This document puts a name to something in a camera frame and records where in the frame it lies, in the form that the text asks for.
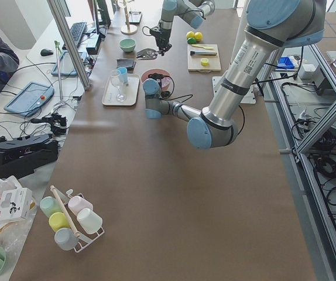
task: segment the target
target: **keyboard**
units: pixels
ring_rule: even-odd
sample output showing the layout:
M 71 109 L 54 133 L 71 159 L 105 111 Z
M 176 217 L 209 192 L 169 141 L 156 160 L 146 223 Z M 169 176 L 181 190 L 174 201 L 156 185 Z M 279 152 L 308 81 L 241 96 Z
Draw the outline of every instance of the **keyboard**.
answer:
M 82 37 L 86 31 L 87 22 L 75 22 L 70 28 L 70 33 L 72 34 L 74 44 L 79 47 L 81 44 Z

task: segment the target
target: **green bowl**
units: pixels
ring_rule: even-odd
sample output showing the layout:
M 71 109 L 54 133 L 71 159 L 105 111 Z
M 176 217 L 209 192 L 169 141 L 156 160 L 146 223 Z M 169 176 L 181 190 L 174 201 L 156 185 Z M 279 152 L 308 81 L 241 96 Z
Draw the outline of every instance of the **green bowl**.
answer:
M 135 41 L 131 38 L 122 39 L 119 43 L 121 50 L 126 53 L 134 51 Z

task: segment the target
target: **bowl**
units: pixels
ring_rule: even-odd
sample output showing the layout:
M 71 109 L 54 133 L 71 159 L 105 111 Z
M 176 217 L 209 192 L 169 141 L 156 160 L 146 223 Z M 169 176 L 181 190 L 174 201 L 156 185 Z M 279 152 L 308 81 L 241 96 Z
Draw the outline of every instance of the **bowl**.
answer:
M 153 73 L 159 73 L 159 74 L 162 74 L 162 75 L 165 75 L 165 76 L 170 76 L 170 74 L 168 72 L 166 72 L 165 70 L 154 68 L 154 69 L 150 69 L 150 70 L 144 72 L 142 74 L 142 76 L 140 77 L 140 81 L 142 83 L 145 82 L 145 80 L 147 78 L 149 78 L 149 75 L 153 74 Z M 167 91 L 168 90 L 170 82 L 171 82 L 171 78 L 169 78 L 169 77 L 164 77 L 162 79 L 162 91 Z
M 120 45 L 121 50 L 123 50 L 125 53 L 130 53 L 134 51 L 135 40 L 131 38 L 125 38 L 120 41 L 119 45 Z

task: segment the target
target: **white tray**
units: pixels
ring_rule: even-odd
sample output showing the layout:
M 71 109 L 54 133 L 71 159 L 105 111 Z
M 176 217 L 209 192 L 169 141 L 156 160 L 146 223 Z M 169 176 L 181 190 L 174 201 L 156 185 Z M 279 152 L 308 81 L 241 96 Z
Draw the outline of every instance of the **white tray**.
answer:
M 139 75 L 128 73 L 128 85 L 124 84 L 120 87 L 120 91 L 123 91 L 126 94 L 126 100 L 123 102 L 119 102 L 116 100 L 118 90 L 109 82 L 108 79 L 103 94 L 102 103 L 108 106 L 111 105 L 117 107 L 130 107 L 131 105 L 134 105 L 137 101 L 138 87 Z

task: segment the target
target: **wine glass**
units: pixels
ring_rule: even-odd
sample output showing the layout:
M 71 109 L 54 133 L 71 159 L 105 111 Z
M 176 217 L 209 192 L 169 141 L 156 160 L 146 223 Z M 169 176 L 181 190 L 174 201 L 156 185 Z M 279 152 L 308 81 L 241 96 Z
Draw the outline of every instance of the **wine glass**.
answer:
M 125 101 L 126 95 L 122 91 L 120 91 L 120 86 L 123 84 L 123 81 L 121 78 L 121 72 L 118 69 L 114 69 L 111 71 L 110 82 L 118 90 L 116 100 L 119 102 Z

